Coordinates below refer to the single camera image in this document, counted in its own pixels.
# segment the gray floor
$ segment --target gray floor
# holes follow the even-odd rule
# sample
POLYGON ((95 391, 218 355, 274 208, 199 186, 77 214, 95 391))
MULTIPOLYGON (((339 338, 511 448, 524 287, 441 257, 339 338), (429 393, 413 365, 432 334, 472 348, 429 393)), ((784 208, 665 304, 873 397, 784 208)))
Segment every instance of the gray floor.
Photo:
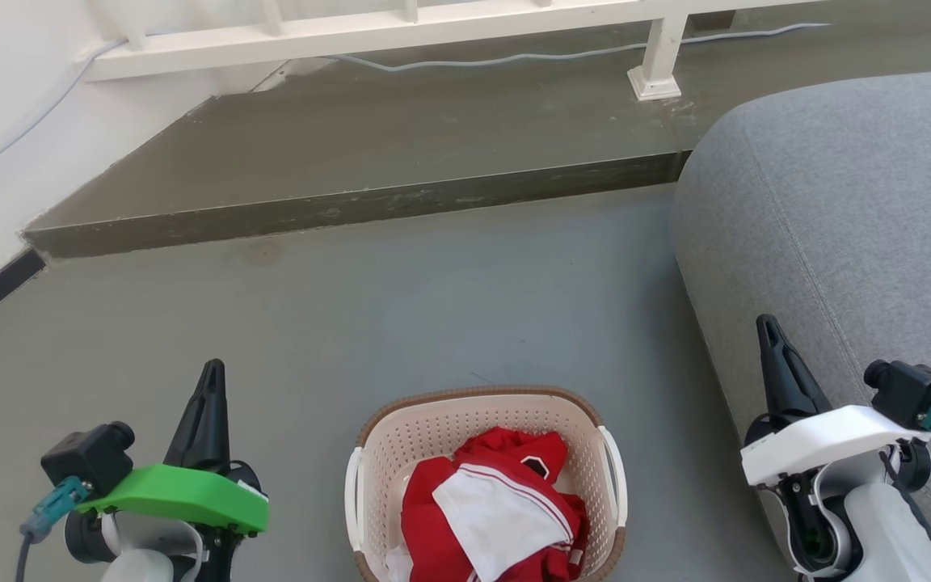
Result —
MULTIPOLYGON (((685 45, 676 66, 684 94, 662 102, 639 103, 630 87, 626 71, 642 60, 640 52, 398 74, 335 63, 269 92, 205 104, 30 230, 51 236, 88 225, 123 236, 138 217, 669 154, 691 149, 721 115, 756 97, 931 70, 931 2, 756 8, 740 11, 732 29, 799 22, 832 26, 685 45)), ((564 54, 640 43, 647 30, 635 23, 366 56, 399 64, 564 54)), ((199 240, 214 224, 197 222, 199 240)), ((145 228, 160 225, 148 221, 145 228)), ((183 236, 188 232, 169 232, 174 240, 183 236)))
MULTIPOLYGON (((565 386, 605 417, 631 506, 613 580, 790 578, 668 247, 671 190, 54 265, 0 305, 0 580, 48 490, 41 453, 125 420, 134 460, 158 462, 211 357, 228 365, 233 455, 273 500, 237 579, 358 580, 341 483, 359 428, 396 398, 484 380, 565 386)), ((97 574, 59 531, 29 572, 97 574)))

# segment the white wall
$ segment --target white wall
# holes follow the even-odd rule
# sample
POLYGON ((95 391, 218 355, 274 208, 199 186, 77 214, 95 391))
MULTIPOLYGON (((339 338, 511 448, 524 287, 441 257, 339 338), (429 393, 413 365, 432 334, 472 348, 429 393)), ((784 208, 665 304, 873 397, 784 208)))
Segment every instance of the white wall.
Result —
MULTIPOLYGON (((0 0, 0 144, 74 74, 74 59, 117 37, 99 0, 0 0)), ((221 0, 212 0, 221 5, 221 0)), ((192 0, 159 0, 155 21, 212 25, 192 0)), ((225 4, 237 14, 246 4, 225 4)), ((38 128, 0 156, 0 268, 23 251, 16 232, 210 95, 245 91, 280 63, 78 84, 38 128)))

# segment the red fabric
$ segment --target red fabric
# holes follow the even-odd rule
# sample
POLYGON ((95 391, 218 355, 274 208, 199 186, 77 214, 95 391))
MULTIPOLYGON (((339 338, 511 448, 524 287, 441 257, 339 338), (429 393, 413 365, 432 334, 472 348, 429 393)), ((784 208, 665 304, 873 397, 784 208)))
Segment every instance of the red fabric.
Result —
POLYGON ((587 548, 587 509, 576 495, 564 495, 553 488, 566 455, 566 445, 557 433, 534 436, 492 428, 459 447, 454 461, 442 457, 419 463, 402 502, 402 533, 413 561, 411 582, 468 582, 473 574, 472 564, 432 497, 433 490, 463 463, 498 469, 515 482, 539 491, 566 517, 573 534, 571 548, 548 546, 510 567, 498 582, 568 582, 579 578, 583 560, 577 564, 569 560, 572 551, 587 548), (540 459, 540 463, 533 465, 533 459, 528 458, 540 459), (540 472, 544 472, 541 467, 546 468, 547 475, 535 472, 531 465, 540 472))

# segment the robotic arm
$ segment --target robotic arm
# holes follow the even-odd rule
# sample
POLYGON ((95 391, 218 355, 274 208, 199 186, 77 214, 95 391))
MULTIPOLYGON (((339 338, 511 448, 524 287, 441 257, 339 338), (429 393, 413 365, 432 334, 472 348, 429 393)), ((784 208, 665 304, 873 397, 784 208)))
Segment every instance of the robotic arm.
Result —
POLYGON ((875 361, 871 406, 834 409, 778 321, 762 314, 768 412, 746 433, 750 485, 773 493, 809 580, 931 582, 931 529, 910 500, 931 472, 931 368, 875 361))
POLYGON ((73 433, 41 458, 56 490, 21 526, 25 550, 66 516, 67 549, 111 563, 101 582, 229 582, 244 538, 268 527, 255 472, 230 459, 225 365, 204 365, 163 464, 133 468, 127 424, 73 433))

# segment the green bracket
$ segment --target green bracket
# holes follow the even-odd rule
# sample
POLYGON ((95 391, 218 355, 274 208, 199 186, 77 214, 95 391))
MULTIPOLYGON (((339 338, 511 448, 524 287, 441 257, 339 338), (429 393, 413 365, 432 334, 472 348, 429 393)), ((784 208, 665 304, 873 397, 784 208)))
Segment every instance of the green bracket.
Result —
POLYGON ((114 508, 212 527, 235 525, 243 535, 268 529, 268 500, 262 495, 217 473, 171 465, 137 468, 110 495, 78 505, 79 512, 114 508))

